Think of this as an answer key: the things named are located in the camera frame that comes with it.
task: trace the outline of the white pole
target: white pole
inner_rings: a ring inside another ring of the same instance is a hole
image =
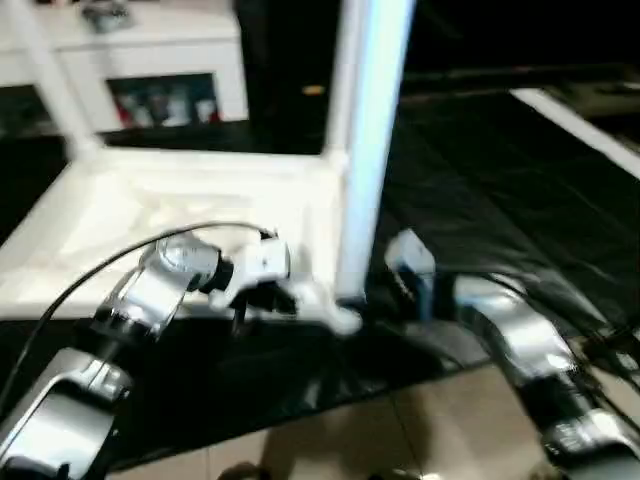
[[[364,290],[414,5],[415,0],[368,0],[363,9],[335,284],[339,296]]]
[[[350,144],[358,54],[368,0],[342,0],[323,156],[341,159]]]
[[[47,111],[67,141],[69,155],[86,156],[101,144],[84,118],[76,96],[66,82],[31,0],[7,0],[13,30],[31,63],[36,89]]]

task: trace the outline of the white shelf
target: white shelf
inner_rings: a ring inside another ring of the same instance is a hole
[[[240,36],[229,0],[160,0],[129,3],[134,25],[96,35],[80,15],[80,5],[36,7],[58,50],[175,42],[236,40]],[[0,53],[19,51],[5,5],[0,0]]]

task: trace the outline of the white frame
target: white frame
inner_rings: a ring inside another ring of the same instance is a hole
[[[326,144],[316,157],[106,147],[91,131],[30,1],[5,1],[37,89],[66,138],[71,171],[63,173],[0,249],[0,269],[19,268],[12,259],[38,248],[55,205],[64,208],[65,192],[80,183],[74,178],[80,168],[100,169],[107,162],[110,168],[133,164],[144,171],[188,162],[203,174],[235,179],[260,171],[283,182],[293,172],[312,175],[318,197],[331,199],[325,206],[319,198],[310,209],[313,225],[304,242],[317,254],[313,273],[332,295],[363,293],[415,0],[343,1]]]

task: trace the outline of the beige floor tile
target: beige floor tile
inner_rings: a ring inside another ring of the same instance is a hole
[[[124,472],[109,480],[207,480],[207,449],[176,455]]]
[[[623,380],[613,375],[594,369],[596,377],[602,382],[606,394],[624,413],[640,424],[640,401],[635,391]]]
[[[525,480],[544,461],[531,422],[494,367],[395,398],[425,472],[444,480]]]
[[[291,422],[209,450],[209,479],[240,463],[262,464],[273,480],[366,480],[389,468],[417,473],[388,399]]]

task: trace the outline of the wire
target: wire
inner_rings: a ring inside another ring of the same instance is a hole
[[[265,230],[265,229],[263,229],[261,227],[258,227],[256,225],[253,225],[253,224],[247,223],[247,222],[213,222],[213,221],[212,222],[203,222],[203,223],[197,223],[197,224],[193,224],[193,225],[188,225],[188,226],[181,227],[181,228],[175,228],[175,229],[172,229],[172,230],[167,230],[167,231],[165,231],[165,232],[163,232],[161,234],[155,235],[153,237],[148,237],[145,240],[141,240],[141,241],[139,241],[137,243],[134,243],[134,244],[130,245],[127,248],[124,248],[124,249],[120,250],[119,252],[111,255],[106,260],[103,260],[98,265],[93,267],[91,270],[89,270],[88,272],[83,274],[80,278],[78,278],[75,282],[73,282],[69,287],[67,287],[58,296],[58,298],[56,298],[53,301],[53,303],[51,303],[51,305],[49,305],[49,308],[47,308],[47,310],[42,314],[40,319],[38,319],[38,321],[36,323],[36,326],[34,327],[34,329],[29,334],[29,337],[25,341],[25,343],[24,343],[24,345],[22,347],[22,350],[20,351],[20,354],[18,355],[18,358],[17,358],[16,362],[13,364],[13,367],[11,368],[11,371],[9,372],[9,376],[7,377],[7,380],[5,381],[4,387],[2,388],[2,392],[0,393],[0,418],[3,417],[3,413],[4,413],[5,408],[7,406],[7,402],[9,401],[9,396],[11,394],[11,391],[13,390],[13,386],[14,386],[14,384],[16,382],[18,374],[20,373],[20,370],[22,369],[22,365],[24,364],[24,362],[25,362],[26,358],[28,357],[31,349],[33,348],[33,345],[34,345],[36,339],[42,333],[45,325],[53,317],[53,314],[56,312],[56,310],[60,307],[60,305],[62,305],[64,303],[64,301],[67,298],[69,298],[69,296],[73,292],[75,292],[80,286],[82,286],[87,280],[91,279],[97,273],[101,272],[102,270],[104,270],[106,267],[108,267],[112,263],[115,263],[116,261],[120,260],[125,255],[128,255],[131,252],[134,252],[135,250],[138,250],[139,248],[146,247],[147,245],[150,245],[150,244],[152,244],[154,242],[157,242],[158,240],[163,240],[165,238],[173,237],[174,235],[180,235],[182,233],[192,232],[194,230],[200,230],[200,229],[204,229],[204,228],[244,228],[244,229],[248,229],[248,230],[254,230],[254,231],[260,233],[260,235],[262,237],[274,237],[275,236],[275,234],[273,234],[273,233],[271,233],[271,232],[269,232],[269,231],[267,231],[267,230]]]

